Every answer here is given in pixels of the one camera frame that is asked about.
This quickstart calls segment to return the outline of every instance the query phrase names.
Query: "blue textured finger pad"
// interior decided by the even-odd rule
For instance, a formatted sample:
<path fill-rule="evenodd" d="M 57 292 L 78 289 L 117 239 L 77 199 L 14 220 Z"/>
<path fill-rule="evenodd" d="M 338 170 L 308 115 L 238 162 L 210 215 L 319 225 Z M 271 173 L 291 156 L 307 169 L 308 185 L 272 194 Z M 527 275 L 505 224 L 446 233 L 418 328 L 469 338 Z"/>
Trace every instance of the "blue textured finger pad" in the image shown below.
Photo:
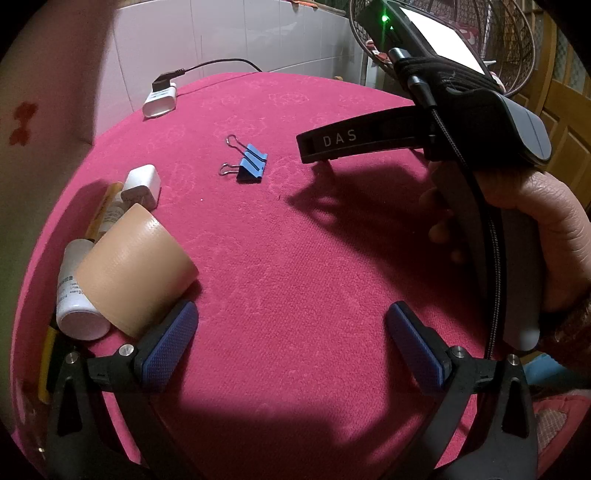
<path fill-rule="evenodd" d="M 386 324 L 392 340 L 417 379 L 421 391 L 425 394 L 441 391 L 444 383 L 443 367 L 395 303 L 388 309 Z"/>
<path fill-rule="evenodd" d="M 197 308 L 190 301 L 174 319 L 142 366 L 142 388 L 160 392 L 197 330 Z"/>

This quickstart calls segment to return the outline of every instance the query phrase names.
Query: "black strap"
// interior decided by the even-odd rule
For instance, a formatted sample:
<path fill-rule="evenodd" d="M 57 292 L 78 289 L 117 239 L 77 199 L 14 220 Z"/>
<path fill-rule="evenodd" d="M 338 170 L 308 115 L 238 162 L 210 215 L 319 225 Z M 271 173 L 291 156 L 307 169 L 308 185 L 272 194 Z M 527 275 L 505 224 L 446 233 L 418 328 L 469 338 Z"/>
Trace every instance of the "black strap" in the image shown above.
<path fill-rule="evenodd" d="M 460 92 L 488 88 L 502 93 L 494 80 L 442 57 L 410 57 L 394 63 L 394 71 L 398 81 L 406 85 L 408 78 L 417 75 L 425 80 L 431 88 L 452 87 Z"/>

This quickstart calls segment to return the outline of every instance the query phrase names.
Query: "white plug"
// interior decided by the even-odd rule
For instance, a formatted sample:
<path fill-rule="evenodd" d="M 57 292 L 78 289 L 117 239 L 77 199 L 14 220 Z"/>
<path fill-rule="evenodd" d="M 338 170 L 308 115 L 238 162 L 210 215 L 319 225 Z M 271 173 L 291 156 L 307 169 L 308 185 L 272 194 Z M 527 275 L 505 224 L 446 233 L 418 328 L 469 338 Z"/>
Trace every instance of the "white plug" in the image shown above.
<path fill-rule="evenodd" d="M 177 86 L 170 82 L 170 87 L 150 92 L 144 102 L 142 112 L 146 118 L 155 118 L 171 112 L 177 106 Z"/>
<path fill-rule="evenodd" d="M 153 165 L 134 168 L 127 175 L 121 191 L 121 199 L 128 204 L 139 203 L 151 212 L 158 205 L 160 177 Z"/>

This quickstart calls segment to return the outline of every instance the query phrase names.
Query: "sleeve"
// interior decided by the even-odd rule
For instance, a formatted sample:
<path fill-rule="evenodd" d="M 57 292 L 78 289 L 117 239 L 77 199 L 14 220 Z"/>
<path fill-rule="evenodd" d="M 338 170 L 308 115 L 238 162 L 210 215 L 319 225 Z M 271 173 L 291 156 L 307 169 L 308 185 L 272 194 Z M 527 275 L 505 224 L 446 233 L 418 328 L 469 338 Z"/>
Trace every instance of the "sleeve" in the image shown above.
<path fill-rule="evenodd" d="M 566 368 L 591 378 L 591 292 L 573 310 L 556 320 L 542 320 L 538 350 Z"/>

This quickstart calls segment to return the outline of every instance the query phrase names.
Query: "metal clip handle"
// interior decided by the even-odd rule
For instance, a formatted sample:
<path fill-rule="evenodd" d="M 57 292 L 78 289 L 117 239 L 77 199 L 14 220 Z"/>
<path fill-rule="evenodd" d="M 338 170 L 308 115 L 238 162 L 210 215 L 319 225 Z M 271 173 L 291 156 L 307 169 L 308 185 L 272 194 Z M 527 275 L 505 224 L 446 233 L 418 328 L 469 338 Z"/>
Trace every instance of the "metal clip handle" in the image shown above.
<path fill-rule="evenodd" d="M 228 175 L 229 173 L 238 173 L 238 169 L 240 165 L 230 165 L 229 163 L 223 163 L 220 167 L 219 174 L 223 177 L 224 175 Z"/>
<path fill-rule="evenodd" d="M 248 160 L 248 157 L 245 155 L 245 153 L 240 150 L 240 148 L 238 148 L 236 145 L 232 145 L 230 143 L 230 139 L 233 138 L 234 141 L 240 145 L 244 150 L 246 150 L 247 152 L 250 153 L 250 155 L 253 155 L 254 157 L 258 158 L 260 161 L 262 161 L 263 163 L 266 163 L 267 161 L 264 158 L 261 158 L 259 155 L 257 155 L 256 153 L 254 153 L 250 148 L 248 148 L 245 144 L 241 143 L 240 140 L 238 140 L 238 138 L 236 137 L 236 135 L 234 134 L 230 134 L 226 137 L 226 145 L 228 145 L 228 147 L 233 148 L 234 150 L 238 150 L 243 157 L 245 157 Z"/>

